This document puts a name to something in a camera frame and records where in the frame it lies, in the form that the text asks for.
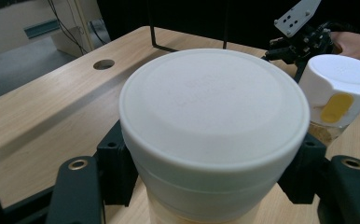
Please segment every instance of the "white lid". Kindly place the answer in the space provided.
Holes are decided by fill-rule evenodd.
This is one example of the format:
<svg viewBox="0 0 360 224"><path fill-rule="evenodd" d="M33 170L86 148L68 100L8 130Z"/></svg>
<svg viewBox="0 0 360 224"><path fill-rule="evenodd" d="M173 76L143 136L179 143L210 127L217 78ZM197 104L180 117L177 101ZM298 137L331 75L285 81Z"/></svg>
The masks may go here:
<svg viewBox="0 0 360 224"><path fill-rule="evenodd" d="M325 54L309 59L299 81L311 109L311 121L343 127L360 113L360 61Z"/></svg>
<svg viewBox="0 0 360 224"><path fill-rule="evenodd" d="M124 85L119 112L133 159L190 188L201 187L192 180L206 174L217 189L233 187L220 175L290 162L310 120L288 74L225 49L183 50L143 65ZM199 190L208 190L208 182Z"/></svg>

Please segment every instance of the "white cap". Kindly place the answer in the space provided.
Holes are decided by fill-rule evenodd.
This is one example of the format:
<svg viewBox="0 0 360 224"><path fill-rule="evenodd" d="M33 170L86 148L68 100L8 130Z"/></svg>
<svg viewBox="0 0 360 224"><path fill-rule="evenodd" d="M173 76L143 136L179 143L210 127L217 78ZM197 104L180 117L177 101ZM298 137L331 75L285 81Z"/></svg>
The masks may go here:
<svg viewBox="0 0 360 224"><path fill-rule="evenodd" d="M288 74L225 49L183 50L145 64L127 80L119 113L149 191L198 221L253 208L293 160L310 120Z"/></svg>
<svg viewBox="0 0 360 224"><path fill-rule="evenodd" d="M315 123L345 127L360 113L360 60L335 54L312 57L299 86Z"/></svg>

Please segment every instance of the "human hand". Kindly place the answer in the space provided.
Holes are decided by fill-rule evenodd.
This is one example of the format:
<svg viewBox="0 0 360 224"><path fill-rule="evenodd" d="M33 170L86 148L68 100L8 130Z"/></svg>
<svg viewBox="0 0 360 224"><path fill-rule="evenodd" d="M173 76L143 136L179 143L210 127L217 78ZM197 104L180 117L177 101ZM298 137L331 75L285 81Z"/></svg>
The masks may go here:
<svg viewBox="0 0 360 224"><path fill-rule="evenodd" d="M360 34L351 32L332 32L334 53L360 60Z"/></svg>

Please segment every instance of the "wooden table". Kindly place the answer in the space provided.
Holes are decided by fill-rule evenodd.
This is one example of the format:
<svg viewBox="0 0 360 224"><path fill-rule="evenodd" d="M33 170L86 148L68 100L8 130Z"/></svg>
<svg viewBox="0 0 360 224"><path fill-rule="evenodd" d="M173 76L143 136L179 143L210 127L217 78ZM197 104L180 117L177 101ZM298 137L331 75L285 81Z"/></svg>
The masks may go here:
<svg viewBox="0 0 360 224"><path fill-rule="evenodd" d="M222 42L156 29L158 42L173 49L221 48ZM261 57L265 50L228 44ZM0 97L0 200L4 207L52 186L60 165L92 155L118 120L118 96L135 69L168 52L151 46L140 28ZM101 60L115 65L93 66ZM288 74L296 67L274 64ZM360 159L360 116L328 149ZM319 223L314 205L293 205L278 186L262 201L256 223ZM108 223L149 223L145 186L137 182L131 205L107 206Z"/></svg>

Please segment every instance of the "cable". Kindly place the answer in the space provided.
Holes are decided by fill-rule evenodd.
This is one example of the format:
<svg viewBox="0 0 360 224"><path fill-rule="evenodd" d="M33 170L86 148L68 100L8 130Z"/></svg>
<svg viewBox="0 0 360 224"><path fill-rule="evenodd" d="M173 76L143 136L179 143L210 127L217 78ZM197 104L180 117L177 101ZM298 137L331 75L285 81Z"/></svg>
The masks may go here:
<svg viewBox="0 0 360 224"><path fill-rule="evenodd" d="M104 41L99 37L98 33L97 33L96 30L95 30L95 26L93 25L93 22L92 22L92 21L90 21L90 28L92 29L92 31L95 33L95 35L98 37L98 39L101 41L101 43L102 43L103 45L107 44L106 42L104 42Z"/></svg>
<svg viewBox="0 0 360 224"><path fill-rule="evenodd" d="M54 3L52 2L52 0L47 0L48 3L49 3L49 6L51 7L52 9L52 12L54 13L58 23L59 23L59 27L61 28L62 32L67 36L67 38L69 38L73 43L75 43L80 51L81 51L81 55L84 55L84 52L85 53L88 53L79 43L78 41L76 40L76 38L72 35L72 33L67 29L67 27L62 23L61 19L59 19L59 16L58 16L58 13L56 11L56 8L55 8L55 5Z"/></svg>

